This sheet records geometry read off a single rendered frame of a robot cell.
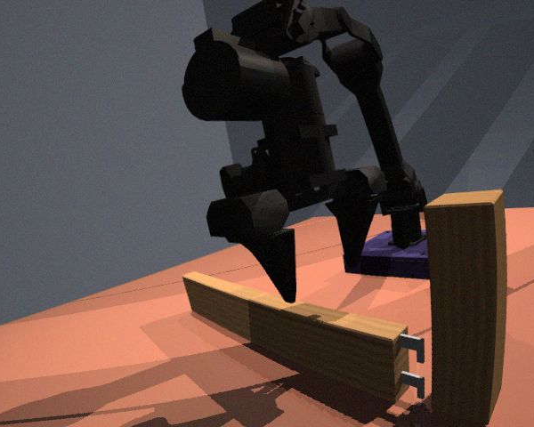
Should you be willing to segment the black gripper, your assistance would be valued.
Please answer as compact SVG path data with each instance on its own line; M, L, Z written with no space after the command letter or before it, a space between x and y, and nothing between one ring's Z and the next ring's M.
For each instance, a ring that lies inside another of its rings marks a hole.
M264 191L212 201L206 215L211 237L243 245L261 263L282 299L295 303L295 229L282 229L290 212L329 200L349 268L359 265L375 210L387 190L376 165L336 169L330 136L336 125L310 114L271 122L257 141L267 149L274 182ZM319 187L319 189L314 189ZM301 194L302 193L302 194ZM296 195L299 194L299 195Z

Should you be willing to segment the wooden side rail with steel hooks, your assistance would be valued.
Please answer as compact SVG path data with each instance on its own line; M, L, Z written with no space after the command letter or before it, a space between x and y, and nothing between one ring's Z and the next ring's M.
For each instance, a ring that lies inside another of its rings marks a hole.
M409 349L425 362L425 339L408 325L268 294L197 272L182 276L191 310L218 326L358 390L396 403L425 378L409 372Z

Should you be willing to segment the brown wooden post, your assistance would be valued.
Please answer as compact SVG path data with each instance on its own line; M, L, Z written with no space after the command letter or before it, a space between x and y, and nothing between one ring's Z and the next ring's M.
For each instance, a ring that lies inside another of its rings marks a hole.
M503 190L449 193L424 208L434 410L488 425L501 390L507 303Z

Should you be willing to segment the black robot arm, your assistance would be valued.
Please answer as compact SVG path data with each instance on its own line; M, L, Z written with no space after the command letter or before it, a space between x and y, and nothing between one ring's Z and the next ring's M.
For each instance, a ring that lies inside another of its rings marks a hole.
M382 196L382 215L391 214L393 240L388 245L424 241L419 212L427 205L425 189L402 159L380 85L383 54L370 28L351 19L343 7L310 6L305 0L262 0L231 22L230 34L211 27L193 39L196 51L182 85L190 113L204 121L262 121L263 127L289 117L324 115L317 67L304 56L279 58L320 40L322 59L357 97L385 176L387 190L377 195ZM346 32L355 39L330 51L326 40ZM251 155L251 166L221 169L225 197L264 191L274 182L263 146L252 148Z

